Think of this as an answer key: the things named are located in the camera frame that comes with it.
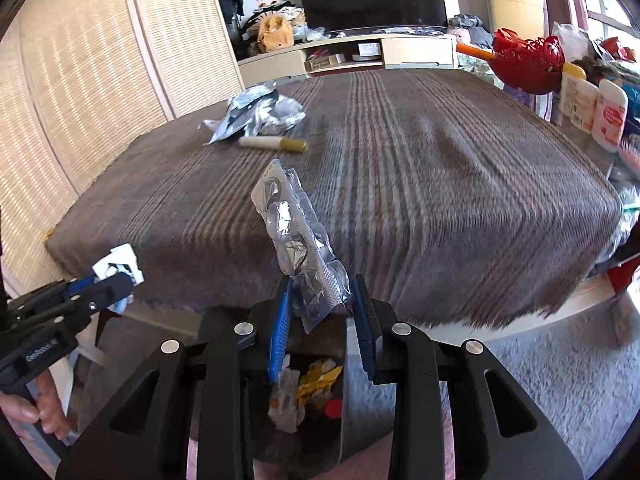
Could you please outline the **person left hand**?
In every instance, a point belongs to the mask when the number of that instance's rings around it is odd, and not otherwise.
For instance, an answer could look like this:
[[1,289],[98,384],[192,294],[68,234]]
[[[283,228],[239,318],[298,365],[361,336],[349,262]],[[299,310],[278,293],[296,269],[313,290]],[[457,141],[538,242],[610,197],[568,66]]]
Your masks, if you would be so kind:
[[72,427],[62,410],[58,390],[50,370],[45,370],[36,378],[36,385],[39,394],[35,401],[1,393],[3,414],[23,441],[34,440],[27,428],[35,425],[36,422],[40,423],[46,434],[54,434],[58,440],[67,438]]

